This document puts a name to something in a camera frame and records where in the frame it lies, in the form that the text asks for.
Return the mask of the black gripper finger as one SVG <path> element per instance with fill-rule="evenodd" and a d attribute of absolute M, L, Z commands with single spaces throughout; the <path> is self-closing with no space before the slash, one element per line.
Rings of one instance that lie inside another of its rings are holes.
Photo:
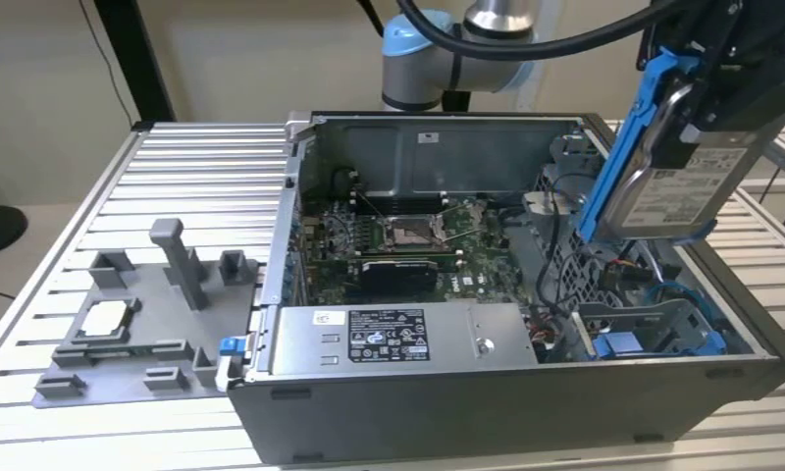
<path fill-rule="evenodd" d="M 686 166 L 696 148 L 694 137 L 686 137 L 687 127 L 698 121 L 694 84 L 682 84 L 660 108 L 658 130 L 658 168 L 678 170 Z"/>

